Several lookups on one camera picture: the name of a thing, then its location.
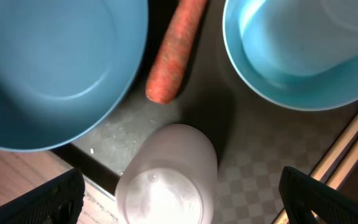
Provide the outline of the dark blue plate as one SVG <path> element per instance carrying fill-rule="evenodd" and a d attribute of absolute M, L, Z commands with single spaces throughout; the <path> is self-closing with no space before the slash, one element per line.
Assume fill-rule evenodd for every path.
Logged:
<path fill-rule="evenodd" d="M 0 149 L 53 149 L 123 99 L 144 54 L 141 0 L 0 0 Z"/>

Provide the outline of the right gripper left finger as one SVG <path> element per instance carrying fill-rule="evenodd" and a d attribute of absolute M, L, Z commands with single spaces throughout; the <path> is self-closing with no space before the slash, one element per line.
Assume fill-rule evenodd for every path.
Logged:
<path fill-rule="evenodd" d="M 84 196 L 83 174 L 74 168 L 0 206 L 0 224 L 76 224 Z"/>

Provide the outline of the light blue bowl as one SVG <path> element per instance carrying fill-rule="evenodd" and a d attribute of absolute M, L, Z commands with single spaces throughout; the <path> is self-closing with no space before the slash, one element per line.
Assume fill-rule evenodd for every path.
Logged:
<path fill-rule="evenodd" d="M 250 64 L 243 49 L 242 23 L 262 1 L 226 1 L 222 31 L 227 56 L 239 78 L 256 94 L 276 105 L 298 111 L 323 111 L 358 100 L 358 56 L 320 75 L 294 83 L 265 79 Z"/>

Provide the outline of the white pink cup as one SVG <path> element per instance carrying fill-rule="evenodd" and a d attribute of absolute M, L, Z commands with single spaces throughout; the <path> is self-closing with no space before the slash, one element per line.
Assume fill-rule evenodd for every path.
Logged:
<path fill-rule="evenodd" d="M 216 151 L 198 129 L 170 124 L 151 134 L 116 187 L 119 223 L 210 224 Z"/>

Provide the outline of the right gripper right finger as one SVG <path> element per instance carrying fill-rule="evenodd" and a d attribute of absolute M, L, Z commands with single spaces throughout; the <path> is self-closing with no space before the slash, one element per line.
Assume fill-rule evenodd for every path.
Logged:
<path fill-rule="evenodd" d="M 283 168 L 279 192 L 289 224 L 316 224 L 315 215 L 326 223 L 358 224 L 358 202 L 293 167 Z"/>

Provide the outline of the light blue cup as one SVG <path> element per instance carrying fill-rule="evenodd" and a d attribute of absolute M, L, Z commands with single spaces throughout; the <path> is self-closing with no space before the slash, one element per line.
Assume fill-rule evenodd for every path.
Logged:
<path fill-rule="evenodd" d="M 263 77 L 309 77 L 358 56 L 358 0 L 252 1 L 244 52 Z"/>

